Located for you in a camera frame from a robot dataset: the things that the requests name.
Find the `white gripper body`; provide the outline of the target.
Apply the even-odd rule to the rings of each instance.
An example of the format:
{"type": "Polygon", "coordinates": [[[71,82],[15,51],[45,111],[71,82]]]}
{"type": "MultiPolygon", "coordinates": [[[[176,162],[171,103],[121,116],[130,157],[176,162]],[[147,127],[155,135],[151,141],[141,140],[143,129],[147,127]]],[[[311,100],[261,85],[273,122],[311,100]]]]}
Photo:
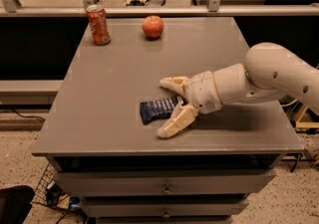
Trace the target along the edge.
{"type": "Polygon", "coordinates": [[[216,112],[222,108],[213,72],[210,71],[190,78],[184,86],[184,97],[202,114],[216,112]]]}

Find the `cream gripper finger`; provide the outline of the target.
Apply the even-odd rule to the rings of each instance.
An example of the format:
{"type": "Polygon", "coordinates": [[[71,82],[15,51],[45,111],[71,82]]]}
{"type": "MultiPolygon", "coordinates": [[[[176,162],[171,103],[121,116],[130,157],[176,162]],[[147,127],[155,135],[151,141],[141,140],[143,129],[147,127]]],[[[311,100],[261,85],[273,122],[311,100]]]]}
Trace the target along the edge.
{"type": "Polygon", "coordinates": [[[198,110],[191,104],[184,105],[181,97],[177,98],[177,105],[170,118],[158,129],[158,136],[170,138],[192,124],[198,116],[198,110]]]}
{"type": "Polygon", "coordinates": [[[169,77],[161,79],[159,84],[165,89],[169,89],[176,92],[180,96],[184,96],[184,87],[188,81],[188,77],[169,77]]]}

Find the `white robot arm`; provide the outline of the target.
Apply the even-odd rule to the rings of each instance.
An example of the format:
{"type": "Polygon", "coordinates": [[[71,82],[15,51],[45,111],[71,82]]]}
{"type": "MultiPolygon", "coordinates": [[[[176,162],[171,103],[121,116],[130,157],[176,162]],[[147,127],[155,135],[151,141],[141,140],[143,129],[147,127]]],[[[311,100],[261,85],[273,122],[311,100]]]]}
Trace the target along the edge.
{"type": "Polygon", "coordinates": [[[158,136],[170,138],[195,121],[230,104],[259,104],[290,96],[319,114],[319,70],[273,43],[251,47],[243,64],[188,77],[163,78],[177,105],[158,136]]]}

